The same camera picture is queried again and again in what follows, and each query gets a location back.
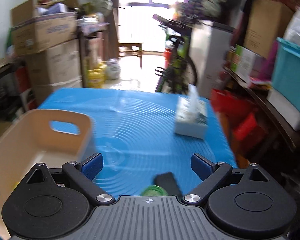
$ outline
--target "stacked cardboard boxes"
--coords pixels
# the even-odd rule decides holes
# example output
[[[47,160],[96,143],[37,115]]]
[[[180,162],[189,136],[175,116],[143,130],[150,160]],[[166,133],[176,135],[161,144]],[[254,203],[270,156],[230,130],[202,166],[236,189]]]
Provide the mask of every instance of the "stacked cardboard boxes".
[[[12,42],[24,56],[38,105],[61,87],[81,87],[76,14],[39,15],[37,0],[11,10]]]
[[[231,69],[246,83],[258,78],[267,63],[273,42],[282,37],[293,11],[274,0],[253,0],[244,47],[236,46]]]

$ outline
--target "metal screw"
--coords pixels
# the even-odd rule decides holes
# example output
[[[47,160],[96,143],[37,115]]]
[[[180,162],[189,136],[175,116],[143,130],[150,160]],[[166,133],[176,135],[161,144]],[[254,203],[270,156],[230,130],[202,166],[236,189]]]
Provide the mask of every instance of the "metal screw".
[[[198,195],[195,195],[195,194],[189,194],[189,195],[186,195],[184,197],[184,199],[187,201],[187,202],[191,202],[191,203],[194,203],[194,202],[198,202],[200,200],[200,197]]]
[[[100,202],[109,202],[110,200],[112,200],[112,196],[109,194],[101,194],[97,196],[97,200]]]

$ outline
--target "blue mat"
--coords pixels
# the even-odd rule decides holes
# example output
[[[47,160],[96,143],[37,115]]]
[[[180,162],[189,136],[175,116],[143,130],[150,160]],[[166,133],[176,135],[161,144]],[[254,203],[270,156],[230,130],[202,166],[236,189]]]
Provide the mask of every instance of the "blue mat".
[[[139,195],[156,174],[168,171],[185,194],[201,182],[190,166],[193,153],[237,165],[210,104],[205,141],[173,133],[177,99],[178,95],[162,93],[64,88],[40,108],[92,118],[95,144],[104,157],[103,170],[93,181],[115,198]],[[55,123],[54,128],[76,132],[74,125]]]

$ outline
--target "wooden shelf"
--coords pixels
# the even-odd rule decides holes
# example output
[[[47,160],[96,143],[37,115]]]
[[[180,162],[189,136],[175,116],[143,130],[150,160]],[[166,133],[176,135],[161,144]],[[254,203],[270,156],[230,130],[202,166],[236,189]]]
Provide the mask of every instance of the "wooden shelf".
[[[254,99],[256,104],[264,111],[264,113],[269,117],[273,122],[275,127],[278,129],[283,139],[286,141],[288,147],[292,152],[300,148],[300,132],[296,132],[284,119],[284,117],[271,105],[270,102],[266,99],[266,96],[246,87],[246,83],[237,76],[229,68],[225,67],[225,70],[232,76],[237,83],[243,87],[248,94]]]

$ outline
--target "beige storage box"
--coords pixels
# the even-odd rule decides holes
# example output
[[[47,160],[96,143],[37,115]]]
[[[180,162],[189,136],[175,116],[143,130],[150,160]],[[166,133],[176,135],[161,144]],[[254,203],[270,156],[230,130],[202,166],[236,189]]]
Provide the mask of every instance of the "beige storage box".
[[[79,132],[56,131],[51,128],[52,121],[74,124]],[[59,168],[95,152],[91,120],[87,115],[49,109],[35,109],[23,115],[0,138],[0,236],[10,237],[1,218],[1,208],[34,164]]]

